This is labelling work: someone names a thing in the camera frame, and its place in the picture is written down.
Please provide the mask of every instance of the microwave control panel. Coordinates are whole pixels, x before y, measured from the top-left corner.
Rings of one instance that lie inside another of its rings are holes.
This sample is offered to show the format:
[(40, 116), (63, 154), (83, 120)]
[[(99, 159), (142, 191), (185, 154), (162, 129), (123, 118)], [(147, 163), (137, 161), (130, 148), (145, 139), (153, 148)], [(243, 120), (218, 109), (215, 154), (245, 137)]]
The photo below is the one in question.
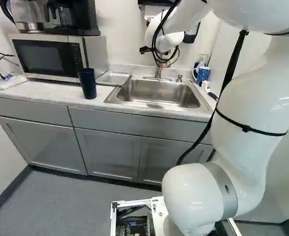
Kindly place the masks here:
[(82, 69), (84, 65), (82, 62), (82, 55), (81, 55), (79, 43), (72, 43), (70, 44), (70, 47), (71, 47), (71, 52), (72, 52), (76, 67), (78, 69)]

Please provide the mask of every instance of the microwave door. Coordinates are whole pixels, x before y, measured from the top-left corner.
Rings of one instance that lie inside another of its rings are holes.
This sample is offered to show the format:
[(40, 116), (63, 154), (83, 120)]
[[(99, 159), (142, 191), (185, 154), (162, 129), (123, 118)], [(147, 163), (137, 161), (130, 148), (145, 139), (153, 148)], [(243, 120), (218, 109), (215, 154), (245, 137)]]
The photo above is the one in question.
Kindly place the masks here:
[(13, 45), (25, 73), (77, 78), (78, 67), (68, 42), (13, 39)]

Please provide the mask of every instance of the cabinet door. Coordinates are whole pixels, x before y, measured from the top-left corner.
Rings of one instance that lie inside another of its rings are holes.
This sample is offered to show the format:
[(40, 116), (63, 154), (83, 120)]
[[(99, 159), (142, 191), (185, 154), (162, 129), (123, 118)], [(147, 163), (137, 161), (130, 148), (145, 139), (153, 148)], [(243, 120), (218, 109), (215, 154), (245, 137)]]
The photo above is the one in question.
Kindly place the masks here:
[(75, 128), (89, 175), (136, 181), (141, 138)]
[[(139, 181), (160, 185), (164, 174), (175, 166), (178, 158), (192, 143), (142, 138)], [(205, 162), (213, 150), (209, 145), (198, 145), (184, 160), (183, 164)]]
[(73, 128), (0, 117), (28, 164), (87, 175)]

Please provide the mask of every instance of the gray floor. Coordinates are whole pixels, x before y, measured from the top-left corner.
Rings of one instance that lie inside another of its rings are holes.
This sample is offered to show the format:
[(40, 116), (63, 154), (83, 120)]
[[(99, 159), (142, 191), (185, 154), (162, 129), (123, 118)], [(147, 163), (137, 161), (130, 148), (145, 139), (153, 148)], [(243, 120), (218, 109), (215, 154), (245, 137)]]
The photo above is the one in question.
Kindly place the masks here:
[[(0, 209), (0, 236), (109, 236), (112, 201), (159, 195), (33, 171)], [(286, 236), (280, 226), (238, 227), (243, 236)]]

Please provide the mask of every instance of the sink basin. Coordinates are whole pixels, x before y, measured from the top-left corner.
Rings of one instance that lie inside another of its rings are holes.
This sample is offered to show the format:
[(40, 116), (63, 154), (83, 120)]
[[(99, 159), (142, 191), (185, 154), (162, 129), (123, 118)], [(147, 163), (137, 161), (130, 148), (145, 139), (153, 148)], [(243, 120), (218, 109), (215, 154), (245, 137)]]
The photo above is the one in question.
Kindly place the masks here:
[(131, 77), (121, 88), (114, 89), (106, 103), (124, 104), (174, 111), (191, 111), (201, 107), (200, 96), (190, 81), (148, 79)]

